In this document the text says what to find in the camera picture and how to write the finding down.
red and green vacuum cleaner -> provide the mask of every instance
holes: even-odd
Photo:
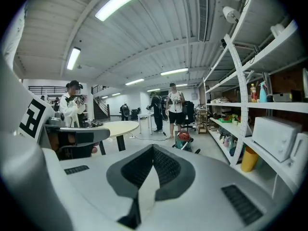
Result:
[[[175,136],[175,144],[172,147],[188,152],[193,152],[191,149],[192,142],[193,138],[189,135],[187,131],[180,131],[177,133],[177,136]],[[200,151],[200,149],[196,150],[195,154],[198,154]]]

black cap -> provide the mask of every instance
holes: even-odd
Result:
[[[69,87],[73,87],[75,86],[76,87],[76,90],[79,90],[79,89],[83,89],[83,86],[79,83],[79,81],[77,80],[72,80],[69,84],[68,84]]]

staircase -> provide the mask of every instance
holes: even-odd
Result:
[[[108,116],[109,106],[106,106],[99,98],[93,100],[93,110],[95,120],[110,118],[110,116]]]

person in white jacket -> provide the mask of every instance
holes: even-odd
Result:
[[[86,109],[85,104],[80,104],[76,95],[76,90],[82,89],[82,85],[77,80],[72,80],[66,85],[68,91],[61,97],[60,113],[63,113],[65,125],[67,127],[79,127],[77,114],[82,114]]]

ceiling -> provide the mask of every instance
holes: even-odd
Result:
[[[109,0],[29,0],[25,28],[15,56],[23,78],[77,79],[118,89],[154,89],[174,81],[197,86],[221,54],[229,33],[224,6],[208,0],[207,41],[198,41],[198,0],[132,0],[104,22],[94,15]],[[81,54],[66,65],[73,47]],[[188,67],[188,73],[160,76]],[[133,87],[125,83],[144,78]]]

